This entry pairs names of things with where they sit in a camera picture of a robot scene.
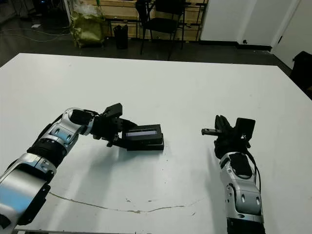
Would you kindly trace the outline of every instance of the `black cable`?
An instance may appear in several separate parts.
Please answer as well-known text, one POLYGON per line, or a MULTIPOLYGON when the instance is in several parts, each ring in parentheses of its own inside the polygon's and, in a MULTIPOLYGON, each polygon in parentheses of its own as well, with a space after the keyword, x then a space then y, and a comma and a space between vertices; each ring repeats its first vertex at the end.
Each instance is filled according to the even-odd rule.
POLYGON ((258 175, 259 175, 259 191, 260 191, 260 193, 261 193, 261 177, 260 177, 260 171, 259 171, 259 169, 258 169, 258 167, 257 167, 257 164, 256 164, 256 162, 255 162, 255 160, 254 160, 254 157, 252 156, 252 154, 249 152, 249 151, 247 151, 246 152, 246 154, 247 154, 247 156, 248 156, 248 158, 250 159, 250 161, 253 163, 253 165, 254 165, 254 178, 255 178, 255 182, 256 182, 256 179, 257 179, 257 172, 258 172, 258 175))
POLYGON ((259 175, 259 191, 261 193, 261 178, 260 178, 260 172, 259 169, 256 167, 257 171, 258 171, 258 175, 259 175))

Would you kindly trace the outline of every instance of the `wooden shelf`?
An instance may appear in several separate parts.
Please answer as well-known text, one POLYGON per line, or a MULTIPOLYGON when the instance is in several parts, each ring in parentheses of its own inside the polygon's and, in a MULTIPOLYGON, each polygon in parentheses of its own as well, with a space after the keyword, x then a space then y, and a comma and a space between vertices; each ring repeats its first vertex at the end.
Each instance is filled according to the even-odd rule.
MULTIPOLYGON (((130 38, 141 38, 142 27, 139 23, 139 15, 136 10, 137 0, 100 0, 100 6, 106 19, 110 20, 110 29, 107 32, 108 36, 113 36, 111 29, 117 25, 128 26, 128 36, 130 38)), ((91 5, 97 5, 96 0, 83 0, 83 2, 91 5)), ((197 5, 199 3, 207 4, 208 0, 187 0, 191 4, 185 8, 185 26, 184 28, 184 40, 196 41, 200 35, 200 25, 202 23, 204 9, 206 6, 197 5)), ((151 11, 151 18, 160 17, 171 19, 172 14, 151 11)), ((153 32, 153 38, 155 39, 170 39, 169 34, 153 32)), ((176 39, 182 39, 182 30, 178 29, 176 39)))

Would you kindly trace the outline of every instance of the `black cushion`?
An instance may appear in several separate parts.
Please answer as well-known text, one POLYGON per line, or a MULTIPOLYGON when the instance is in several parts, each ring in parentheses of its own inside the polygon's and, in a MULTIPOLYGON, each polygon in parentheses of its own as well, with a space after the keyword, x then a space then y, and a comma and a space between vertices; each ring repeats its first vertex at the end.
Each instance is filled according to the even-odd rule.
POLYGON ((163 33, 173 33, 176 29, 176 20, 164 19, 164 18, 153 18, 148 21, 145 25, 147 29, 163 33))

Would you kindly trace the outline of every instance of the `black bin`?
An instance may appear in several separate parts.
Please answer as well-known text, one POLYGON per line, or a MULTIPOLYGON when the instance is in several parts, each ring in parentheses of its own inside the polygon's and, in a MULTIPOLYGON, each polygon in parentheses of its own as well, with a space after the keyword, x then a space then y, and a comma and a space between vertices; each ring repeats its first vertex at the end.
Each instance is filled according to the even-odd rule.
POLYGON ((305 94, 312 98, 312 92, 308 90, 312 86, 312 55, 302 51, 293 60, 291 79, 305 94))
POLYGON ((128 48, 128 26, 117 25, 114 27, 114 34, 116 40, 117 49, 128 48))

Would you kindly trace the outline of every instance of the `small black device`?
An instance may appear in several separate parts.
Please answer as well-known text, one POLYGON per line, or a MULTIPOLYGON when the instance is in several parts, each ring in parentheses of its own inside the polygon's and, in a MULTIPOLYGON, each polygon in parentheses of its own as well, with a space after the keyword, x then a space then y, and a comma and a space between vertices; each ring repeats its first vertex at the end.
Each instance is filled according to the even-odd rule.
POLYGON ((135 126, 122 133, 127 150, 163 150, 164 139, 160 124, 135 126))

